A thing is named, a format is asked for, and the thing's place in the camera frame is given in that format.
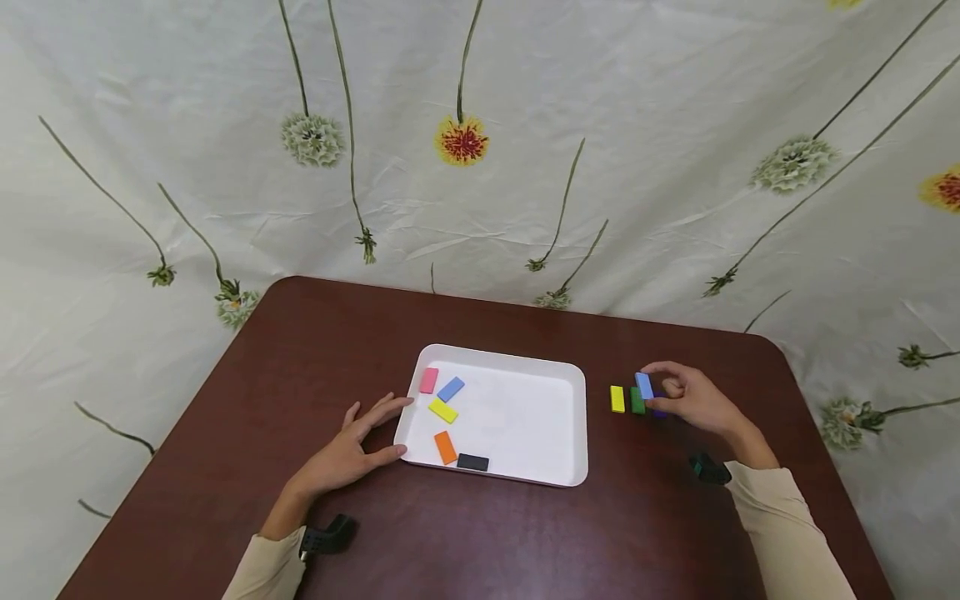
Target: green block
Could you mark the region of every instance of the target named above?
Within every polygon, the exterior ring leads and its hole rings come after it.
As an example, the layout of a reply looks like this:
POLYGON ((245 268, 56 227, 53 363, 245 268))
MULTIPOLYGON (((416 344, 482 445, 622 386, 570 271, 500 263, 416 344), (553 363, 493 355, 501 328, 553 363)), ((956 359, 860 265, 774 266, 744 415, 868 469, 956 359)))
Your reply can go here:
POLYGON ((635 415, 645 415, 647 413, 647 405, 643 403, 643 398, 640 397, 639 388, 630 388, 630 412, 635 415))

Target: blue block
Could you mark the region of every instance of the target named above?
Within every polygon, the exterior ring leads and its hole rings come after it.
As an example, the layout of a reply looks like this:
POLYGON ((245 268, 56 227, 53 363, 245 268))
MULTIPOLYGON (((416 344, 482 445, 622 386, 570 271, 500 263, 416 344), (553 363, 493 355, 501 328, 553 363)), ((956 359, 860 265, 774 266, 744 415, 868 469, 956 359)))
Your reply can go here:
POLYGON ((449 402, 450 399, 456 396, 457 392, 464 387, 464 382, 460 380, 460 377, 454 377, 450 379, 450 382, 444 385, 444 388, 437 392, 437 397, 444 402, 449 402))
POLYGON ((636 386, 640 389, 640 397, 644 400, 652 400, 655 397, 654 388, 650 385, 650 375, 647 373, 636 374, 636 386))

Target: rectangular block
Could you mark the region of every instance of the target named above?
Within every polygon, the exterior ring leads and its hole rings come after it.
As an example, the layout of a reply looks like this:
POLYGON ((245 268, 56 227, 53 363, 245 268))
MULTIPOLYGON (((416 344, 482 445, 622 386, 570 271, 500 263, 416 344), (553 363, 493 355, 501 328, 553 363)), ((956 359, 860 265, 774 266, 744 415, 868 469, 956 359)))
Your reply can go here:
POLYGON ((461 454, 460 458, 457 459, 457 467, 459 468, 471 468, 473 470, 486 471, 489 465, 490 465, 490 459, 483 458, 482 456, 470 456, 469 454, 461 454))
POLYGON ((650 375, 645 372, 636 374, 636 386, 640 389, 640 397, 644 400, 651 400, 654 396, 654 387, 650 385, 650 375))
POLYGON ((433 401, 430 402, 430 406, 427 408, 433 411, 434 415, 440 417, 448 423, 454 422, 459 416, 457 411, 447 406, 446 403, 439 398, 434 398, 433 401))
POLYGON ((437 449, 440 450, 440 460, 445 465, 457 460, 457 451, 453 449, 453 442, 450 440, 449 433, 441 431, 433 437, 433 441, 437 444, 437 449))
POLYGON ((647 413, 647 405, 640 397, 638 388, 630 388, 630 412, 635 415, 645 415, 647 413))
POLYGON ((623 405, 623 388, 618 385, 610 386, 610 409, 615 413, 626 412, 623 405))
POLYGON ((420 378, 420 393, 433 394, 433 388, 437 385, 437 375, 440 371, 430 367, 423 370, 423 377, 420 378))
POLYGON ((457 392, 464 387, 464 382, 460 380, 460 377, 454 377, 450 379, 450 382, 444 385, 444 387, 437 392, 437 397, 444 402, 449 402, 450 399, 456 396, 457 392))

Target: table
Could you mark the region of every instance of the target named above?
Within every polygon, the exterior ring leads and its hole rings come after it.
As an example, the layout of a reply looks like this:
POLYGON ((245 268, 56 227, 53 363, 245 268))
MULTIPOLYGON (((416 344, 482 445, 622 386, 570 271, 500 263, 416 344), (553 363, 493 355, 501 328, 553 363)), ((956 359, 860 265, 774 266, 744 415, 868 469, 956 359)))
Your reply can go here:
MULTIPOLYGON (((564 361, 587 376, 589 476, 572 489, 398 463, 321 499, 360 521, 298 598, 762 598, 729 493, 701 484, 684 423, 610 410, 654 360, 695 365, 792 469, 860 598, 892 598, 780 351, 764 338, 306 277, 270 288, 61 600, 219 598, 286 479, 343 413, 404 394, 434 343, 564 361)), ((390 444, 395 426, 366 446, 390 444)))

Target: floral backdrop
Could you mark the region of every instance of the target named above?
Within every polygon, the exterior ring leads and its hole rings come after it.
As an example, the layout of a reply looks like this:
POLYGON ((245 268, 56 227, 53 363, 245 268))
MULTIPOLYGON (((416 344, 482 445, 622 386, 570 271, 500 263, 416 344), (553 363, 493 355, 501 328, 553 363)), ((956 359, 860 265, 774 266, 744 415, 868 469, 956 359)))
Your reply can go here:
POLYGON ((5 597, 292 274, 765 336, 898 597, 960 589, 960 0, 0 11, 5 597))

